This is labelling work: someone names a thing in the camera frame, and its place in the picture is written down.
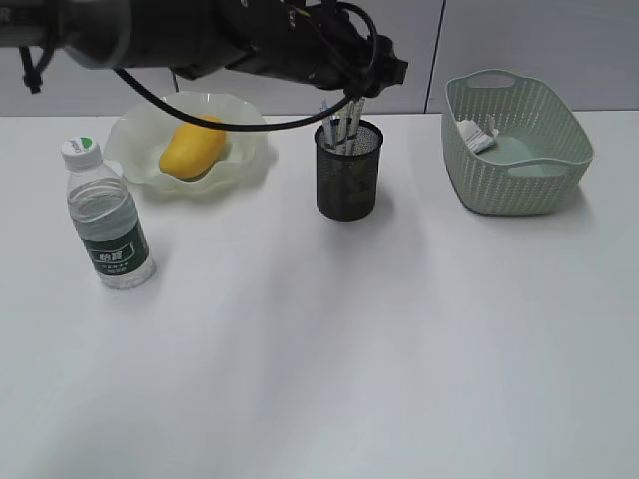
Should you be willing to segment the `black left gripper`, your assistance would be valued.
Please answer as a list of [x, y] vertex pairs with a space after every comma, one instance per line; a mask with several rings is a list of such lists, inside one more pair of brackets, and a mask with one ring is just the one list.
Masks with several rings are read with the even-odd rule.
[[345, 77], [344, 90], [355, 98], [376, 98], [402, 85], [408, 62], [396, 57], [393, 41], [378, 33], [363, 9], [300, 9], [327, 58]]

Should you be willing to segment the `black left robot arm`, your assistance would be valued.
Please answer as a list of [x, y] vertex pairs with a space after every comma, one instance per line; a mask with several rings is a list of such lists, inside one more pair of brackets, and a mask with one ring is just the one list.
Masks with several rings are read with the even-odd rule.
[[4, 1], [1, 45], [64, 50], [93, 70], [219, 70], [377, 97], [408, 68], [360, 7], [343, 1]]

